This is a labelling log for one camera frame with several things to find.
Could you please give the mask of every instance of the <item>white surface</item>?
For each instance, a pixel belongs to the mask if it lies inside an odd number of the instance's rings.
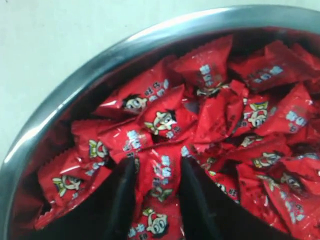
[[[172,17],[238,2],[0,0],[0,160],[44,98],[102,50]],[[241,3],[320,10],[318,0],[242,0]]]

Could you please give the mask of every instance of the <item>stainless steel bowl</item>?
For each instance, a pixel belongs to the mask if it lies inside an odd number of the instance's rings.
[[[24,199],[24,192],[39,191],[34,172],[72,146],[71,120],[89,117],[117,86],[168,53],[182,55],[225,33],[234,33],[232,54],[249,53],[274,39],[298,41],[318,54],[319,20],[317,11],[288,6],[211,9],[147,28],[94,57],[38,107],[0,163],[0,239],[12,239],[12,233],[18,231],[22,220],[16,218],[20,211],[17,202]]]

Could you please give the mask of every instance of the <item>candy pile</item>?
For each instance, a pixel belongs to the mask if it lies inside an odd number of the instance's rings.
[[[177,191],[191,156],[223,192],[268,225],[320,238],[320,59],[276,40],[232,57],[227,35],[167,56],[75,121],[75,147],[38,171],[51,210],[84,201],[123,158],[137,167],[128,239],[184,239]]]

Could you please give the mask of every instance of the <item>red plastic wrapper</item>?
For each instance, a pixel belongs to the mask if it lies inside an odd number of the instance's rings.
[[[128,240],[183,240],[184,230],[178,198],[163,205],[153,198],[147,199],[128,232]]]
[[[181,84],[181,78],[168,65],[176,59],[170,55],[156,65],[128,81],[114,91],[95,114],[114,118],[115,113],[138,114],[154,100],[161,98],[172,87]]]
[[[241,62],[229,66],[241,75],[248,87],[255,93],[264,90],[318,78],[319,71],[276,40]]]
[[[138,124],[167,139],[174,139],[188,130],[198,117],[182,104],[184,89],[183,85],[174,87],[163,98],[150,104],[138,117]]]
[[[318,145],[320,143],[320,119],[310,119],[296,134],[287,136],[287,144],[310,144]]]
[[[98,131],[115,124],[111,120],[80,120],[71,125],[77,153],[83,162],[101,162],[109,157],[109,151],[98,139]]]
[[[310,64],[314,69],[320,70],[320,58],[312,55],[306,51],[300,44],[295,43],[291,49],[301,57],[305,62]],[[320,77],[308,79],[304,82],[304,85],[310,94],[320,93]]]
[[[297,196],[282,185],[271,186],[267,182],[264,187],[293,237],[301,240],[320,238],[319,196]]]
[[[221,89],[216,97],[207,98],[200,109],[194,143],[210,144],[230,136],[242,117],[243,98],[248,94],[243,83],[233,80],[229,88]]]
[[[320,183],[320,156],[318,153],[306,153],[296,157],[285,158],[281,163],[298,176]]]
[[[124,158],[134,157],[139,150],[154,144],[151,134],[141,128],[134,119],[99,131],[98,139],[105,145],[110,157],[116,163]]]
[[[240,136],[260,127],[266,121],[268,112],[273,105],[269,95],[257,94],[244,98],[243,103],[243,119],[238,122],[232,135],[233,137]]]
[[[247,136],[236,150],[227,153],[225,157],[266,170],[281,158],[290,155],[286,138],[281,134],[274,134],[263,138]]]
[[[147,195],[160,203],[175,198],[181,179],[183,143],[162,143],[137,154],[140,170],[136,183],[136,209]]]
[[[215,88],[227,79],[227,58],[232,42],[232,35],[213,40],[179,58],[172,67],[191,85]]]
[[[237,167],[240,204],[251,214],[266,222],[268,225],[287,233],[288,230],[270,201],[267,192],[264,189],[263,180],[272,188],[278,184],[263,172],[253,170],[246,164],[239,164]]]
[[[38,171],[38,180],[45,198],[51,205],[51,210],[39,217],[35,223],[36,229],[43,228],[54,219],[73,210],[87,199],[111,173],[110,169],[101,166],[94,170],[92,176],[88,176],[86,170],[81,169],[78,165],[66,166],[65,161],[74,156],[75,150],[69,149]]]
[[[238,181],[237,179],[226,174],[218,173],[215,171],[205,171],[212,181],[224,192],[229,198],[240,203]]]
[[[319,155],[307,153],[282,159],[268,174],[282,183],[283,188],[286,187],[299,196],[320,196],[319,171]]]
[[[295,134],[303,128],[314,111],[305,86],[297,84],[276,107],[268,113],[264,124],[254,132],[260,136],[272,133]]]

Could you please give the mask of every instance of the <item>bowl rim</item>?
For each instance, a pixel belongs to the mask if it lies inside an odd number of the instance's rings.
[[[240,5],[197,11],[146,28],[89,60],[40,104],[6,157],[0,160],[0,239],[9,239],[15,192],[35,146],[70,104],[103,75],[154,49],[208,32],[279,27],[320,34],[320,28],[314,24],[317,19],[320,19],[318,11],[284,5]]]

